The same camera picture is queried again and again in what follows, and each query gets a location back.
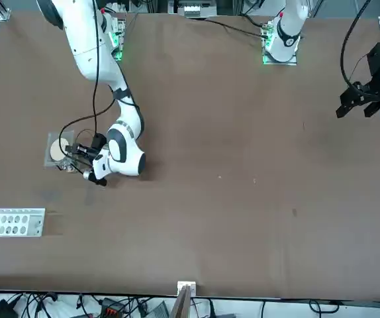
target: circular object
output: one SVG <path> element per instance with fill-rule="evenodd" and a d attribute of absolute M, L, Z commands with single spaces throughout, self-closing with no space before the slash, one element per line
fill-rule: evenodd
<path fill-rule="evenodd" d="M 38 8 L 40 12 L 43 14 L 43 17 L 54 26 L 60 28 L 61 30 L 64 28 L 64 22 L 59 15 L 58 10 L 53 4 L 52 0 L 37 0 Z"/>
<path fill-rule="evenodd" d="M 65 147 L 69 146 L 70 143 L 65 138 L 61 138 L 60 145 L 62 147 L 62 150 L 65 152 Z M 50 146 L 50 157 L 53 159 L 53 161 L 58 162 L 65 158 L 65 155 L 62 153 L 59 147 L 59 139 L 56 139 Z"/>

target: round disc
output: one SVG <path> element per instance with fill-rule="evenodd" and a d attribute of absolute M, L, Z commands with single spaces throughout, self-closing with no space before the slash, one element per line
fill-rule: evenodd
<path fill-rule="evenodd" d="M 65 138 L 61 138 L 60 144 L 61 144 L 62 150 L 64 152 L 66 152 L 65 147 L 68 146 L 70 143 Z M 65 155 L 62 153 L 62 151 L 59 148 L 59 140 L 58 139 L 56 139 L 50 147 L 50 157 L 54 161 L 60 161 L 60 160 L 63 160 L 65 158 Z"/>

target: brown tabletop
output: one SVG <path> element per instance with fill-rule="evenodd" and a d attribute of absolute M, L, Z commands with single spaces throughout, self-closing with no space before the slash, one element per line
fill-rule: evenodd
<path fill-rule="evenodd" d="M 380 118 L 335 116 L 351 22 L 308 20 L 290 67 L 263 66 L 257 38 L 138 15 L 122 68 L 147 168 L 103 188 L 43 168 L 48 132 L 91 113 L 94 83 L 63 32 L 15 12 L 0 26 L 0 207 L 48 216 L 42 238 L 0 238 L 0 288 L 174 294 L 195 280 L 200 295 L 380 299 Z M 360 20 L 348 74 L 376 42 L 377 21 Z M 369 79 L 365 60 L 354 78 Z M 101 85 L 97 108 L 110 100 Z"/>

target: brown mat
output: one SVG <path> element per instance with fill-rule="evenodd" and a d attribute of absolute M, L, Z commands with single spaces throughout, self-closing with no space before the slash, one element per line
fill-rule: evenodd
<path fill-rule="evenodd" d="M 139 15 L 122 68 L 148 167 L 102 188 L 43 168 L 48 132 L 91 113 L 93 83 L 63 32 L 14 13 L 0 27 L 0 207 L 51 214 L 41 239 L 0 238 L 0 288 L 174 294 L 195 280 L 201 295 L 380 299 L 380 118 L 334 113 L 350 23 L 307 21 L 284 67 L 261 64 L 256 38 Z M 349 74 L 377 41 L 377 21 L 360 21 Z M 97 107 L 110 100 L 102 85 Z"/>

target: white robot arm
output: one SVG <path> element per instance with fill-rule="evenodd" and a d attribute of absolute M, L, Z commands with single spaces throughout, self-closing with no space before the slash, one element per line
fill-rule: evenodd
<path fill-rule="evenodd" d="M 272 21 L 274 33 L 265 47 L 274 60 L 287 62 L 295 55 L 308 14 L 305 0 L 286 0 L 284 10 Z"/>
<path fill-rule="evenodd" d="M 105 0 L 37 0 L 46 20 L 65 30 L 71 52 L 83 76 L 92 81 L 99 76 L 98 80 L 101 83 L 111 87 L 120 107 L 120 117 L 107 132 L 107 143 L 103 145 L 100 153 L 93 157 L 93 169 L 83 174 L 84 178 L 91 181 L 101 180 L 113 172 L 137 176 L 144 169 L 146 162 L 145 153 L 136 143 L 143 133 L 144 120 L 134 103 L 119 65 L 112 57 L 113 47 L 106 32 L 106 25 L 110 25 L 106 18 L 110 18 L 110 15 L 102 15 L 99 10 L 106 5 L 106 2 Z"/>

